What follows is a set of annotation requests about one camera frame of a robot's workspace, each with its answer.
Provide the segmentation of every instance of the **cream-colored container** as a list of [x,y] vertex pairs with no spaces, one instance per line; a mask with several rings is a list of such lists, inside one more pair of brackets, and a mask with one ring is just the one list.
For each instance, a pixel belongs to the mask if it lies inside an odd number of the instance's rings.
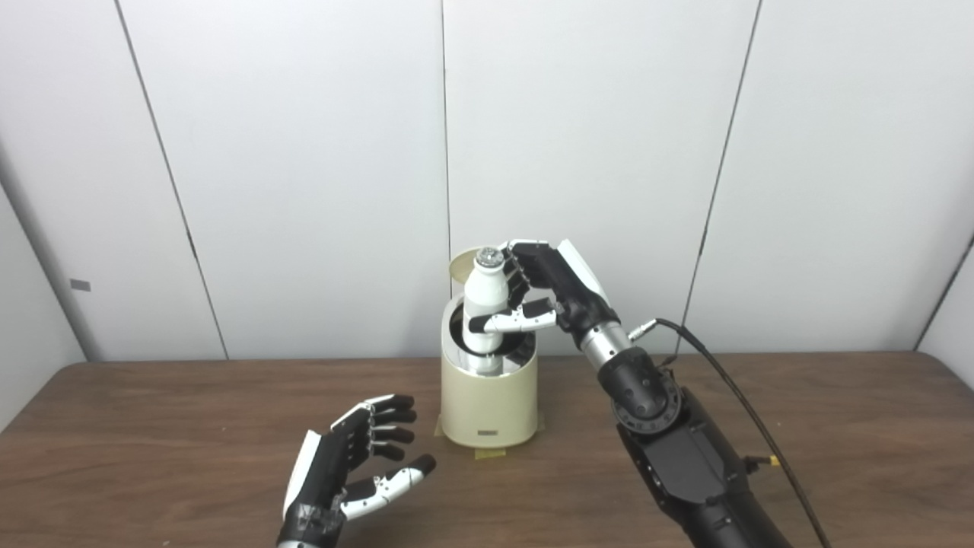
[[[450,275],[465,283],[476,250],[460,254]],[[477,449],[508,448],[538,430],[538,349],[534,333],[506,333],[488,356],[464,344],[464,296],[453,297],[440,329],[440,428],[454,443]],[[484,362],[495,365],[485,367]]]

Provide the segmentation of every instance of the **white wall panel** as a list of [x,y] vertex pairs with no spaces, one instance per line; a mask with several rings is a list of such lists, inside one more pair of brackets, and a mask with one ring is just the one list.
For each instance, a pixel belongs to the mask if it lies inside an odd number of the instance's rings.
[[81,346],[0,188],[0,430],[57,370],[83,361]]
[[974,3],[769,2],[688,326],[714,350],[909,349],[970,237]]
[[970,255],[957,272],[919,350],[944,362],[974,388],[974,259]]
[[678,321],[755,7],[447,0],[452,252],[569,238],[627,326]]
[[435,355],[439,2],[122,6],[230,356]]
[[112,2],[0,3],[0,174],[92,359],[224,356]]

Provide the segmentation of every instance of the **white bottle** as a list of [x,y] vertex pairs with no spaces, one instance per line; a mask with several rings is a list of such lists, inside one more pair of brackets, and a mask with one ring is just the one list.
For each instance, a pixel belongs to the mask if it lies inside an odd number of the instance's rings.
[[497,248],[481,248],[473,258],[473,271],[464,284],[464,345],[477,354],[490,354],[497,350],[504,340],[504,334],[471,333],[469,322],[470,318],[489,316],[505,308],[507,276],[504,274],[504,254]]

